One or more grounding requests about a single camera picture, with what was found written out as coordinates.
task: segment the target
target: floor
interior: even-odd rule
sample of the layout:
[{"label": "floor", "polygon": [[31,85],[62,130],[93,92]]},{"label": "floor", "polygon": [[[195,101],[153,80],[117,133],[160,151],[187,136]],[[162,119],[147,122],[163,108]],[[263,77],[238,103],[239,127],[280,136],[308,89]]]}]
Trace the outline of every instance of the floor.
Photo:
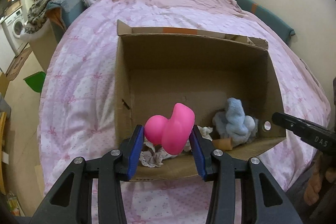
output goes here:
[{"label": "floor", "polygon": [[9,165],[5,167],[6,188],[17,195],[26,216],[32,216],[41,203],[44,187],[36,136],[40,94],[23,80],[38,71],[42,68],[31,53],[18,76],[9,83],[5,95],[12,108],[5,126],[5,151],[9,154]]}]

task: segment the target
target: light blue plush toy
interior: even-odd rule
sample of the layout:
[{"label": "light blue plush toy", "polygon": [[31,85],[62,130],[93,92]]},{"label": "light blue plush toy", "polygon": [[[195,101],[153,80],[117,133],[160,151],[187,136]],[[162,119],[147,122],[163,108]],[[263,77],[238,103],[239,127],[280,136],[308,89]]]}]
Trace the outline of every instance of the light blue plush toy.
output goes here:
[{"label": "light blue plush toy", "polygon": [[229,98],[226,111],[217,112],[212,119],[217,132],[222,138],[232,138],[233,147],[246,143],[251,134],[256,133],[256,122],[251,116],[246,116],[241,100]]}]

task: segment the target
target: brown mat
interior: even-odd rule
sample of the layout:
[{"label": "brown mat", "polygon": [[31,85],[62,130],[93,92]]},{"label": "brown mat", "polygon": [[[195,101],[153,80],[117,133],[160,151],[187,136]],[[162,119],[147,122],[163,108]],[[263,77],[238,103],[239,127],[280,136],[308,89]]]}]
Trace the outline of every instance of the brown mat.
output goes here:
[{"label": "brown mat", "polygon": [[9,73],[7,74],[7,79],[9,81],[13,81],[17,75],[19,74],[23,64],[25,63],[25,61],[27,60],[29,54],[31,54],[33,50],[31,49],[31,47],[28,47],[26,49],[24,49],[18,57],[16,57],[9,69]]}]

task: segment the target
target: metal screw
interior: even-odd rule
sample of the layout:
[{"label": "metal screw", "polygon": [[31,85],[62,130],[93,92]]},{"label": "metal screw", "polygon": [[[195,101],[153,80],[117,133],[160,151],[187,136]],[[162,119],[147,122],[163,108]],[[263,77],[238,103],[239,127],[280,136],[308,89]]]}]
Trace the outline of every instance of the metal screw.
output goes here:
[{"label": "metal screw", "polygon": [[82,157],[77,157],[77,158],[75,158],[75,159],[73,160],[73,162],[74,162],[75,164],[81,164],[81,163],[83,162],[83,158],[82,158]]},{"label": "metal screw", "polygon": [[119,149],[113,149],[111,151],[111,155],[112,156],[119,156],[120,155],[120,150]]},{"label": "metal screw", "polygon": [[259,164],[260,160],[258,158],[252,158],[251,159],[251,163],[253,163],[253,164]]},{"label": "metal screw", "polygon": [[216,150],[213,151],[213,154],[214,154],[215,156],[221,156],[221,155],[223,155],[223,151],[222,151],[222,150],[219,150],[219,149],[216,149]]}]

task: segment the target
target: bed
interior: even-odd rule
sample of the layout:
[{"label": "bed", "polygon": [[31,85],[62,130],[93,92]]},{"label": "bed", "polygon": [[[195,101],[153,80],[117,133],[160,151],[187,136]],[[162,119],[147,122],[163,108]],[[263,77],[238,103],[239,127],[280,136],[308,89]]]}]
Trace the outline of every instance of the bed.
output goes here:
[{"label": "bed", "polygon": [[[318,82],[275,32],[234,0],[97,0],[65,32],[47,71],[38,127],[45,193],[75,157],[94,159],[116,148],[117,19],[130,26],[197,28],[266,39],[285,112],[328,125],[330,104]],[[286,191],[314,154],[312,147],[287,131],[286,140],[259,158]],[[204,223],[211,187],[199,177],[122,183],[127,221]],[[92,192],[93,223],[97,223],[96,182]],[[236,223],[240,223],[239,205],[238,196]]]}]

